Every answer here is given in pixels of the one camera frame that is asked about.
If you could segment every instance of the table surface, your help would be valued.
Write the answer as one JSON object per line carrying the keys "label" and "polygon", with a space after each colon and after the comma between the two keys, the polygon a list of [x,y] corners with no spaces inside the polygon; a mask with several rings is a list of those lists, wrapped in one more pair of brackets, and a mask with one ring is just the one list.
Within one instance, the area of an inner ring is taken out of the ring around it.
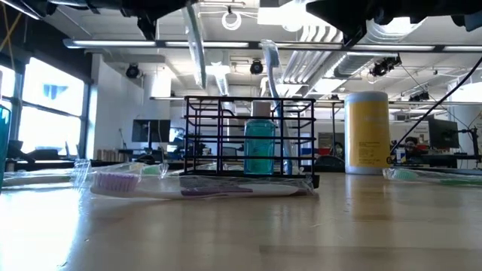
{"label": "table surface", "polygon": [[482,190],[323,173],[318,197],[0,196],[0,270],[480,270]]}

